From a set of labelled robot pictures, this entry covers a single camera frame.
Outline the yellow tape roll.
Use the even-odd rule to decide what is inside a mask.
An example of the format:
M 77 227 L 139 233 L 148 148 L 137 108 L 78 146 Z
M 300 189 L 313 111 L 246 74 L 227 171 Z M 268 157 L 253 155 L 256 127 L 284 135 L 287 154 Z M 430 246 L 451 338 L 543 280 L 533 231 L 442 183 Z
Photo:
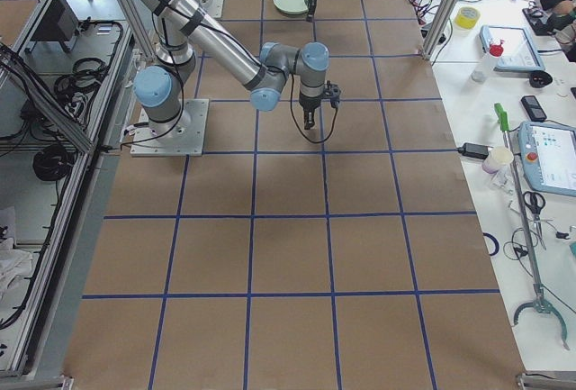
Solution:
M 480 20 L 481 13 L 471 6 L 461 7 L 454 19 L 454 23 L 461 29 L 471 30 Z

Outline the black power adapter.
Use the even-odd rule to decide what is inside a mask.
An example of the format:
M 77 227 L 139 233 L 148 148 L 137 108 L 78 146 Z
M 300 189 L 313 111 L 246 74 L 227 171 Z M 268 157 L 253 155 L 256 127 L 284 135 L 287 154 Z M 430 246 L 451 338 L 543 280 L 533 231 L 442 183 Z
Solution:
M 485 160 L 490 154 L 491 148 L 486 145 L 465 142 L 457 148 L 457 152 L 464 157 L 471 159 Z

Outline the red cap squeeze bottle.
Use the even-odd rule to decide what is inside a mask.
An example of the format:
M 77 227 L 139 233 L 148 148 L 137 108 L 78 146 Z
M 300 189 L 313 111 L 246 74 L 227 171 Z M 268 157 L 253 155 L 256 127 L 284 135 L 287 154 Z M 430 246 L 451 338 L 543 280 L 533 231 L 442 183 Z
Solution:
M 504 40 L 500 40 L 499 42 L 492 42 L 490 44 L 490 47 L 471 74 L 471 79 L 474 82 L 482 84 L 492 75 L 504 52 L 503 43 Z

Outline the paper cup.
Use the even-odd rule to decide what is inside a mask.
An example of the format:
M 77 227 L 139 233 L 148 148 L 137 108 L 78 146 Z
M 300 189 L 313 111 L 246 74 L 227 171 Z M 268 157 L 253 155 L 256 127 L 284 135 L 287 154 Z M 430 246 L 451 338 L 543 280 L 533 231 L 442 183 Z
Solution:
M 513 152 L 506 147 L 494 147 L 488 152 L 481 168 L 488 174 L 495 174 L 508 167 L 514 160 Z

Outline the teach pendant far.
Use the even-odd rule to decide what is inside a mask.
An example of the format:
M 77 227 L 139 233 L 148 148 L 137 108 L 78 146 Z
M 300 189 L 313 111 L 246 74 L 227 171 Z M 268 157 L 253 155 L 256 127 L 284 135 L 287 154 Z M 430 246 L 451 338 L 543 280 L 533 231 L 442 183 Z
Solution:
M 483 25 L 479 37 L 484 50 L 503 41 L 503 54 L 495 66 L 499 72 L 532 72 L 545 70 L 530 31 L 525 27 Z

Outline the teach pendant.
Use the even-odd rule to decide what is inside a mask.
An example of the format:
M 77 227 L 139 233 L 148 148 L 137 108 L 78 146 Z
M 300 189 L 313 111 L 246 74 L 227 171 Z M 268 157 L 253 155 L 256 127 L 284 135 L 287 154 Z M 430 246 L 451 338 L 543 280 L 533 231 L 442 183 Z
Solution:
M 575 129 L 522 122 L 517 138 L 530 187 L 539 192 L 575 196 Z
M 495 66 L 499 72 L 532 72 L 545 70 L 530 31 L 525 27 L 483 25 L 479 37 L 484 50 L 503 41 L 503 54 Z

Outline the blue tape roll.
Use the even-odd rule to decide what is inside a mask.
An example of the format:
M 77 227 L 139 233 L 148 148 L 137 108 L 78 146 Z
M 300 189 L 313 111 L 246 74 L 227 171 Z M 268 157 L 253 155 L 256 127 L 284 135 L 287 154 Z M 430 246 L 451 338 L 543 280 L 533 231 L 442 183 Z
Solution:
M 496 256 L 500 252 L 500 243 L 498 239 L 488 232 L 484 232 L 482 235 L 486 240 L 488 240 L 491 243 L 491 246 L 489 247 L 489 256 L 490 257 Z

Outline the teach pendant near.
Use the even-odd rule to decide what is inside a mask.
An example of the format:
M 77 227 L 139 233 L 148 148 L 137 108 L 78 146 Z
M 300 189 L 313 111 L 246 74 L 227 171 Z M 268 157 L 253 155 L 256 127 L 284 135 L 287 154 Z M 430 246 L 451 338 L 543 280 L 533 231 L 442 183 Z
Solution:
M 530 187 L 539 192 L 575 196 L 575 129 L 522 122 L 517 138 Z

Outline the black monitor box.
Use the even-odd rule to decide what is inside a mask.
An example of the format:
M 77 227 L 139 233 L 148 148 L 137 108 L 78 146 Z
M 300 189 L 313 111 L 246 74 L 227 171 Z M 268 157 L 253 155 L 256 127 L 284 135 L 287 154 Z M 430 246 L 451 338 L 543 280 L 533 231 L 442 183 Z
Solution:
M 70 52 L 77 41 L 79 21 L 67 0 L 51 0 L 27 49 L 38 42 L 57 42 L 64 52 Z

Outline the long reach grabber tool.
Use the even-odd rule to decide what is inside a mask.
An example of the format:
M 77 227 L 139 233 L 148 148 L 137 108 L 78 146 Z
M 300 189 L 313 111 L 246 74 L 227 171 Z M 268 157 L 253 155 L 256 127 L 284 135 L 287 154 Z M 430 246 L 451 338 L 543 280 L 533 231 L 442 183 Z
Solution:
M 536 257 L 535 244 L 533 237 L 541 240 L 541 236 L 534 231 L 535 216 L 533 213 L 532 217 L 528 216 L 531 210 L 528 206 L 531 204 L 529 198 L 525 198 L 525 190 L 522 186 L 522 180 L 519 174 L 519 164 L 521 157 L 525 156 L 526 145 L 520 140 L 520 132 L 517 132 L 518 144 L 513 143 L 512 132 L 509 126 L 509 117 L 507 111 L 504 109 L 501 103 L 495 103 L 493 105 L 494 112 L 497 116 L 497 122 L 499 129 L 503 134 L 504 146 L 512 153 L 512 160 L 506 162 L 505 165 L 509 166 L 510 174 L 513 180 L 514 191 L 517 196 L 517 204 L 519 210 L 519 216 L 521 220 L 521 231 L 524 234 L 525 244 L 527 248 L 527 257 L 529 262 L 529 272 L 532 275 L 533 283 L 532 287 L 535 292 L 535 299 L 522 303 L 517 307 L 513 313 L 513 324 L 517 325 L 519 323 L 520 314 L 528 309 L 533 309 L 537 313 L 551 314 L 553 315 L 560 325 L 560 339 L 562 341 L 563 348 L 569 350 L 568 345 L 568 328 L 566 321 L 563 319 L 562 314 L 545 298 L 545 285 L 542 281 L 539 266 Z

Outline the aluminium frame post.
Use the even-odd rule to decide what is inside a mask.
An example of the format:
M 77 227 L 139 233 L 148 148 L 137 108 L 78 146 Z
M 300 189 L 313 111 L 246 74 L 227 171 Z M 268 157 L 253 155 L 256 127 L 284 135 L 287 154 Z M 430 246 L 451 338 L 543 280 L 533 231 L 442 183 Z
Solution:
M 421 55 L 423 59 L 430 59 L 442 31 L 446 27 L 448 18 L 453 11 L 457 0 L 441 0 L 434 19 L 428 29 L 427 37 L 423 41 Z

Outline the black handled scissors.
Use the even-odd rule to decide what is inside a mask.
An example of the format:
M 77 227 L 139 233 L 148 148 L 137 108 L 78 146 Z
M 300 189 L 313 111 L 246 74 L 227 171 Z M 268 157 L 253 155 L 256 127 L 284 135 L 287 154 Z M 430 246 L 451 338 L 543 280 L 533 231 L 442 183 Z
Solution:
M 542 210 L 545 208 L 545 198 L 540 193 L 534 191 L 526 191 L 522 194 L 522 196 L 525 206 L 529 209 L 533 216 L 533 225 L 537 237 L 540 240 L 543 249 L 546 249 L 540 217 Z

